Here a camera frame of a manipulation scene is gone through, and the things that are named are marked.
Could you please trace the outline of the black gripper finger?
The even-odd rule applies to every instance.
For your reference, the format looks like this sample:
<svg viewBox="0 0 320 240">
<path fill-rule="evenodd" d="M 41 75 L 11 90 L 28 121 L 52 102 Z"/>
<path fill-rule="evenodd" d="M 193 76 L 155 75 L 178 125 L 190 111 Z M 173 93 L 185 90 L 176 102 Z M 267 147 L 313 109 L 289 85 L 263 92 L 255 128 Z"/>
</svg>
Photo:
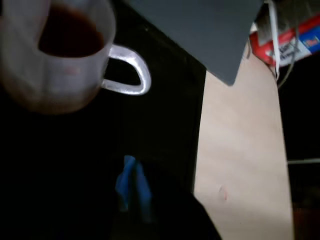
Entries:
<svg viewBox="0 0 320 240">
<path fill-rule="evenodd" d="M 155 225 L 162 240 L 220 240 L 204 206 L 165 167 L 139 161 L 134 171 L 134 200 L 140 219 Z"/>
<path fill-rule="evenodd" d="M 119 174 L 115 183 L 115 191 L 118 196 L 119 210 L 123 213 L 129 210 L 133 186 L 133 171 L 136 159 L 131 155 L 124 156 L 123 171 Z"/>
</svg>

